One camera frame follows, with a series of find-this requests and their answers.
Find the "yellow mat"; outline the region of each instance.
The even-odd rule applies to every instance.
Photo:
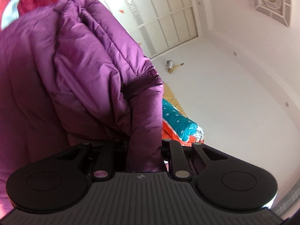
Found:
[[[173,92],[171,91],[171,89],[166,83],[163,84],[163,98],[166,101],[170,102],[174,107],[176,107],[178,111],[181,112],[182,115],[186,116],[178,100],[175,98]]]

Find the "purple puffer jacket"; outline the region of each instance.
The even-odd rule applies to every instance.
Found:
[[[164,169],[162,80],[98,0],[59,0],[28,13],[0,33],[0,47],[5,213],[12,172],[85,140],[129,136],[128,170]]]

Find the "white wall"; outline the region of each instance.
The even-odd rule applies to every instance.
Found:
[[[167,60],[185,65],[170,74]],[[272,96],[204,39],[152,62],[188,117],[204,128],[205,142],[271,172],[279,185],[277,200],[282,198],[299,176],[300,134]]]
[[[233,55],[284,106],[300,130],[300,0],[292,0],[290,28],[254,10],[252,0],[210,0],[210,38]]]

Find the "orange fabric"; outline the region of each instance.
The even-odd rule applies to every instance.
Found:
[[[2,14],[4,9],[6,8],[7,4],[9,3],[10,0],[0,0],[0,24],[2,21]]]
[[[192,146],[192,143],[196,142],[196,139],[194,136],[190,136],[190,139],[188,142],[184,142],[184,141],[180,140],[178,138],[178,136],[173,133],[173,131],[169,128],[169,126],[164,121],[163,121],[163,130],[170,136],[169,139],[179,141],[182,146]]]
[[[161,131],[162,139],[172,139],[171,136],[163,129]]]

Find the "logo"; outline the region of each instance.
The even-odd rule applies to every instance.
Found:
[[[140,179],[140,180],[142,180],[142,179],[144,179],[146,176],[145,175],[143,175],[143,174],[139,174],[139,175],[137,175],[137,178],[138,179]]]

